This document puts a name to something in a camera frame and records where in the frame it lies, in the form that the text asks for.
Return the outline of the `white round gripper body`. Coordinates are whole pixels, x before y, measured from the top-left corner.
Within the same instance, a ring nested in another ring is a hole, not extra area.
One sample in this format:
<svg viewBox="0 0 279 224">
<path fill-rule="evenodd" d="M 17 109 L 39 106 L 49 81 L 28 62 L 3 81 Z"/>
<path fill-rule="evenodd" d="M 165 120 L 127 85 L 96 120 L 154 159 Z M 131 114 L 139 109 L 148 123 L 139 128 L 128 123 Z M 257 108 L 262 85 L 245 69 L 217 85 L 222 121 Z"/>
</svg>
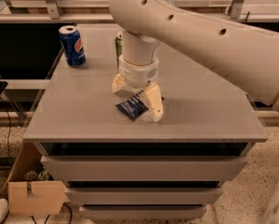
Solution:
<svg viewBox="0 0 279 224">
<path fill-rule="evenodd" d="M 119 73 L 125 82 L 134 88 L 144 88 L 155 81 L 159 73 L 159 59 L 147 65 L 134 65 L 119 57 Z"/>
</svg>

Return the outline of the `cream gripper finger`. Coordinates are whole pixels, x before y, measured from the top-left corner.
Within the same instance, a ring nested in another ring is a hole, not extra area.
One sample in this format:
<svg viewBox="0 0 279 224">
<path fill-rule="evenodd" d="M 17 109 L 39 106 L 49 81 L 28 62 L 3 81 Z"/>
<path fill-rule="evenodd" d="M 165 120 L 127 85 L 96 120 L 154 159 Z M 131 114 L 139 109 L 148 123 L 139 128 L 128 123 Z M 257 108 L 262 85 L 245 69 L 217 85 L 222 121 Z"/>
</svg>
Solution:
<svg viewBox="0 0 279 224">
<path fill-rule="evenodd" d="M 117 74 L 112 83 L 112 92 L 120 91 L 126 85 L 125 79 L 121 74 Z"/>
<path fill-rule="evenodd" d="M 160 87 L 156 83 L 151 83 L 144 89 L 144 97 L 153 120 L 160 121 L 163 116 Z"/>
</svg>

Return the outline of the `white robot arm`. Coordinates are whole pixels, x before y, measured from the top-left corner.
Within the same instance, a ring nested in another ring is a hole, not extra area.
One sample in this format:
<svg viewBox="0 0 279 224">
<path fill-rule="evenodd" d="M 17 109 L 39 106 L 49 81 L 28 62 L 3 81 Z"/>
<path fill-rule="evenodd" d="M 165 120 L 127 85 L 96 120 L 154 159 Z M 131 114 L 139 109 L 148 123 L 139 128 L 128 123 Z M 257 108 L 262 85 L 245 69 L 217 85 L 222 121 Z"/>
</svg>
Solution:
<svg viewBox="0 0 279 224">
<path fill-rule="evenodd" d="M 147 73 L 163 42 L 246 91 L 279 113 L 279 33 L 180 9 L 173 0 L 109 0 L 123 29 L 119 73 L 112 83 L 143 88 L 147 103 L 162 117 L 160 88 Z"/>
</svg>

